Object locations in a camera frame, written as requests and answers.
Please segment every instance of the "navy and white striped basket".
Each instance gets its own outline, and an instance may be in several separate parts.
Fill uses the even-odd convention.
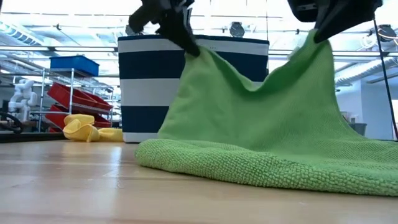
[[[253,82],[267,75],[269,42],[197,35],[197,43],[216,51]],[[121,112],[125,142],[156,138],[177,94],[184,51],[159,35],[118,40]]]

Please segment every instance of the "yellow towel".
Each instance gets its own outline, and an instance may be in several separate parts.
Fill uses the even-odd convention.
[[[97,129],[93,126],[94,117],[85,114],[68,115],[63,122],[63,134],[67,139],[74,141],[111,141],[123,142],[123,132],[116,128]]]

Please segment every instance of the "wooden table surface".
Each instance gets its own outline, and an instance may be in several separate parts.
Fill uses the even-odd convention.
[[[398,199],[265,189],[140,167],[136,145],[0,144],[0,223],[398,223]]]

